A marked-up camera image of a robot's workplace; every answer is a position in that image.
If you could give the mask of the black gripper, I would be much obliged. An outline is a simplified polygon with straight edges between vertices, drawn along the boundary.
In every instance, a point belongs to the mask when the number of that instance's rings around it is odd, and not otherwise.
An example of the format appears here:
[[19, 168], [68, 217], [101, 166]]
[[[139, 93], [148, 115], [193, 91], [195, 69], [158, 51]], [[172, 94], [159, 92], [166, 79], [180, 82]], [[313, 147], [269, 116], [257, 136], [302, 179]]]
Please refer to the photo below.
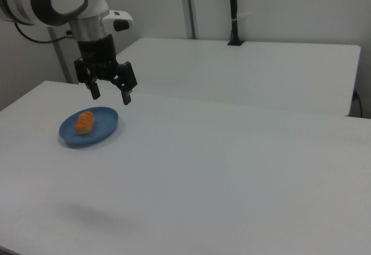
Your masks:
[[78, 82], [86, 85], [93, 99], [98, 99], [96, 80], [110, 81], [121, 91], [123, 104], [128, 105], [137, 79], [130, 62], [118, 64], [112, 35], [97, 41], [78, 41], [78, 47], [81, 58], [74, 61]]

